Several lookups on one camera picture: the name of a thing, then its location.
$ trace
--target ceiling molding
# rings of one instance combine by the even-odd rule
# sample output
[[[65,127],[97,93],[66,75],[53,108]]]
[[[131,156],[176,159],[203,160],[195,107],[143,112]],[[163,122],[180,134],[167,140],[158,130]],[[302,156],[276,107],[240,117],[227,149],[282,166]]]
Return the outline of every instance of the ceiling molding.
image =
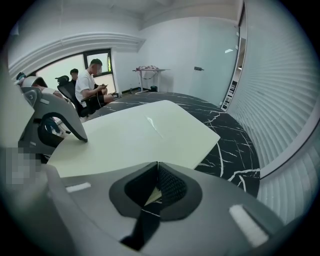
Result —
[[[156,1],[162,4],[163,6],[170,6],[173,3],[173,0],[156,0]]]
[[[11,79],[21,71],[28,75],[58,59],[88,50],[112,48],[137,52],[144,42],[143,38],[121,33],[90,32],[69,35],[43,45],[13,62],[9,66],[9,75]]]

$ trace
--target office chair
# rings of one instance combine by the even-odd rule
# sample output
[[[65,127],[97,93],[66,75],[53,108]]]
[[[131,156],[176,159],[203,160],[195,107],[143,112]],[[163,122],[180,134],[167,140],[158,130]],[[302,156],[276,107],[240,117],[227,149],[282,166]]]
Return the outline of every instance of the office chair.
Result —
[[[85,118],[88,115],[91,115],[96,111],[96,109],[94,109],[92,104],[90,104],[91,97],[84,99],[87,107],[83,107],[79,103],[79,101],[76,98],[75,86],[71,81],[69,81],[69,77],[67,75],[57,77],[56,79],[59,84],[57,86],[59,92],[62,93],[63,96],[65,96],[67,99],[69,99],[73,103],[75,110],[78,113],[79,117]]]

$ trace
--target white blinds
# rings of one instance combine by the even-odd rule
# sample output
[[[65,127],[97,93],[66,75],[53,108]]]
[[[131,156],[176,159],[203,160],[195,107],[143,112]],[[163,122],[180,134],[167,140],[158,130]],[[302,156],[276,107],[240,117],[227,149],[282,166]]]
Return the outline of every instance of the white blinds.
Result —
[[[320,126],[285,166],[260,180],[257,199],[287,224],[309,209],[319,189]]]
[[[250,136],[260,167],[297,137],[320,93],[316,54],[293,17],[275,1],[246,0],[246,55],[228,108]]]

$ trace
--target mesh chair back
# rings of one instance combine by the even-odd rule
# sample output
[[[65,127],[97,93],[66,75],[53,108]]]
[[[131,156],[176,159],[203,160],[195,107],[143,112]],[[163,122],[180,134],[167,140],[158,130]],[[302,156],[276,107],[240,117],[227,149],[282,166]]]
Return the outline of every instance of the mesh chair back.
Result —
[[[84,109],[84,107],[79,103],[79,101],[76,98],[76,89],[74,84],[71,81],[69,81],[65,84],[58,85],[57,88],[63,96],[68,98],[73,103],[78,115],[82,116],[82,110]]]

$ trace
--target window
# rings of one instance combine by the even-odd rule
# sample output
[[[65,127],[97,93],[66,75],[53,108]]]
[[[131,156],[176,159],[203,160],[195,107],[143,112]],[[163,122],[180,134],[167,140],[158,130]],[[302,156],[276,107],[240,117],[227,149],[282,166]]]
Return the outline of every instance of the window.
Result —
[[[102,73],[99,76],[105,76],[112,74],[112,65],[111,65],[111,51],[110,50],[93,50],[93,51],[86,51],[84,54],[85,56],[85,67],[88,68],[90,62],[93,59],[99,59],[102,62]]]
[[[71,80],[70,70],[85,70],[84,56],[82,54],[63,58],[38,70],[35,75],[42,77],[49,88],[57,90],[58,77],[68,76]]]
[[[97,85],[108,85],[108,93],[114,93],[116,91],[116,87],[112,70],[110,49],[85,51],[76,55],[68,56],[38,69],[31,75],[42,77],[49,88],[57,90],[58,82],[56,78],[68,76],[71,80],[70,70],[77,69],[79,70],[79,73],[81,73],[89,67],[90,62],[93,59],[99,59],[102,62],[102,73],[93,76],[95,83]]]

